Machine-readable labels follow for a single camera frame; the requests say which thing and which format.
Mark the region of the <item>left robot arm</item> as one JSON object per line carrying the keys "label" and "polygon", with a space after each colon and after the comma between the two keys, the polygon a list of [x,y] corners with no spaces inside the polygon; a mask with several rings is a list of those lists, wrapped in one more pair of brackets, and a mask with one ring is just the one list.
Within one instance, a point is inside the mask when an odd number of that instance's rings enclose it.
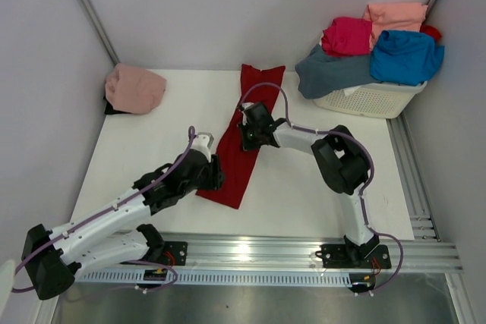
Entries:
{"label": "left robot arm", "polygon": [[131,261],[158,263],[165,241],[146,220],[195,190],[220,189],[223,180],[217,155],[190,148],[87,217],[52,229],[32,227],[20,264],[31,281],[30,290],[48,300],[87,273]]}

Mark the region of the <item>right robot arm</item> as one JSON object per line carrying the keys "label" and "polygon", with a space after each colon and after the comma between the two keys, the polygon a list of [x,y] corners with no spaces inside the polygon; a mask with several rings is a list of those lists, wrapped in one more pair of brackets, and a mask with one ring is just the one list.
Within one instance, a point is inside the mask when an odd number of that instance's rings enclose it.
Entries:
{"label": "right robot arm", "polygon": [[349,129],[339,125],[320,132],[284,118],[275,120],[261,102],[243,103],[238,110],[242,114],[238,128],[244,151],[272,146],[314,157],[324,183],[342,203],[345,236],[344,259],[340,262],[352,267],[369,262],[380,243],[366,212],[365,189],[373,177],[374,167],[371,157]]}

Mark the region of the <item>dark red t-shirt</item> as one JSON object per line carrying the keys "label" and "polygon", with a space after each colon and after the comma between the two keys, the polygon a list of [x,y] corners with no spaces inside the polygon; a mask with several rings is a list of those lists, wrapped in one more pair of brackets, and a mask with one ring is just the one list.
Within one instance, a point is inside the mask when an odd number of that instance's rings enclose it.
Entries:
{"label": "dark red t-shirt", "polygon": [[[241,99],[246,102],[262,102],[268,111],[272,111],[286,68],[258,70],[248,64],[241,66]],[[214,203],[238,209],[254,170],[259,151],[245,152],[241,147],[241,134],[238,124],[242,122],[242,113],[235,111],[229,126],[219,141],[216,154],[225,180],[218,190],[198,190],[196,195]]]}

